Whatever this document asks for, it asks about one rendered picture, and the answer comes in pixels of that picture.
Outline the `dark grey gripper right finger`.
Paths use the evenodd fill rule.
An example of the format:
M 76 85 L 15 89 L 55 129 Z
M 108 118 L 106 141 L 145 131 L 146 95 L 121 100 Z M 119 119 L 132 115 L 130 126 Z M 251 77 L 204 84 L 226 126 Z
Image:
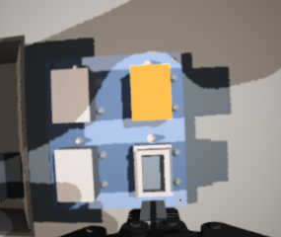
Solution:
M 177 209 L 165 206 L 165 200 L 153 200 L 153 217 L 154 237 L 269 237 L 217 221 L 202 224 L 201 232 L 190 231 Z

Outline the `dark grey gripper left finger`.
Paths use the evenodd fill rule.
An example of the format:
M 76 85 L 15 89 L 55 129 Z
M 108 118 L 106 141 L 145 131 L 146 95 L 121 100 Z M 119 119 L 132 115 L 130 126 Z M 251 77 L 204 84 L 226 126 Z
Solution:
M 142 200 L 141 208 L 130 210 L 127 222 L 122 224 L 118 233 L 106 235 L 104 227 L 93 225 L 60 237 L 154 237 L 153 201 Z

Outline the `orange rectangular block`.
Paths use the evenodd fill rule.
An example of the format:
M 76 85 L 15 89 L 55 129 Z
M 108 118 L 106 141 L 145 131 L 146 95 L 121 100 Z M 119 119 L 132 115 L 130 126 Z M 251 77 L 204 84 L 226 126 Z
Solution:
M 169 64 L 130 66 L 132 120 L 172 119 Z

